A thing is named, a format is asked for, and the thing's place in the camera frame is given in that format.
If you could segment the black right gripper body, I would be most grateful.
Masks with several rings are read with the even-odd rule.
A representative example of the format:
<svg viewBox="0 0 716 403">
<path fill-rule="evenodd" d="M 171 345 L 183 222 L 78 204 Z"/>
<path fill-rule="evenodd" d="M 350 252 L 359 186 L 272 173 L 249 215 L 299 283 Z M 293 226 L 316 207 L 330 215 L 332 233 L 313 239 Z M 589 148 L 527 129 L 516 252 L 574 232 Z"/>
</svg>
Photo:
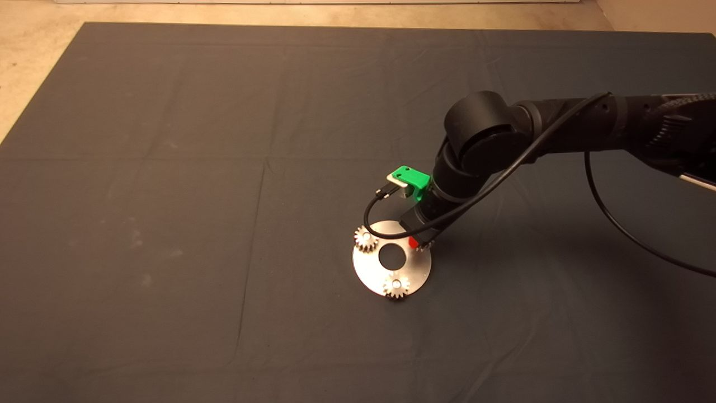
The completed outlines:
<svg viewBox="0 0 716 403">
<path fill-rule="evenodd" d="M 453 209 L 470 200 L 456 198 L 447 194 L 425 194 L 411 209 L 402 214 L 401 226 L 405 231 L 425 226 Z M 450 218 L 441 224 L 433 224 L 430 229 L 412 235 L 420 243 L 420 247 L 431 247 L 434 240 L 447 229 L 457 218 Z"/>
</svg>

